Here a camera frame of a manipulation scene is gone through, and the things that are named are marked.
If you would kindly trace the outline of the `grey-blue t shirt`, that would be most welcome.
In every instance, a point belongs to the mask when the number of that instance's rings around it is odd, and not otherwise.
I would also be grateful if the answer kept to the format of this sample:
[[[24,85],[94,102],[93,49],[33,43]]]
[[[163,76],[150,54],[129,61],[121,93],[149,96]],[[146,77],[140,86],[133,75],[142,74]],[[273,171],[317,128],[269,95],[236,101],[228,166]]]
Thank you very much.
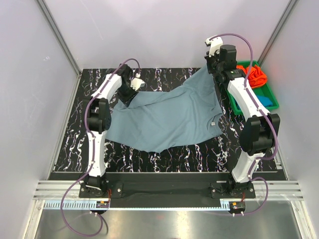
[[[221,116],[212,75],[204,66],[169,92],[139,92],[127,107],[118,102],[106,139],[160,153],[220,136]]]

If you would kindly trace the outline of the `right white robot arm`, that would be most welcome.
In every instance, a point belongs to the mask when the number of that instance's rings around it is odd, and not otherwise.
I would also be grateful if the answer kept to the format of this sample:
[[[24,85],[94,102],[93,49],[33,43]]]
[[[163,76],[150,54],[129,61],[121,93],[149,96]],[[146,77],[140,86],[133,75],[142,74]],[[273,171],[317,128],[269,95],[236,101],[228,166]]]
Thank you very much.
[[[242,151],[238,162],[226,183],[220,189],[215,189],[215,192],[221,196],[241,198],[253,190],[253,172],[266,151],[278,142],[280,117],[271,114],[262,105],[245,80],[244,71],[237,68],[234,45],[209,42],[207,46],[210,48],[205,56],[208,72],[233,96],[245,119],[239,137]]]

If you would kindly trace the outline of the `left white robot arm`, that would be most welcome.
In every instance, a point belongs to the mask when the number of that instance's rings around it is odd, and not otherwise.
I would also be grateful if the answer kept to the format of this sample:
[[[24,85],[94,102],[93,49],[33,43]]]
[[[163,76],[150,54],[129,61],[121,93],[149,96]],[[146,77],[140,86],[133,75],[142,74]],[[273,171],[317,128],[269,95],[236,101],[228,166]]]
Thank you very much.
[[[82,192],[92,192],[96,197],[110,193],[104,165],[104,144],[112,122],[109,103],[114,94],[127,107],[138,94],[130,78],[132,69],[127,64],[108,70],[102,85],[84,101],[84,126],[89,140],[89,168],[83,178]]]

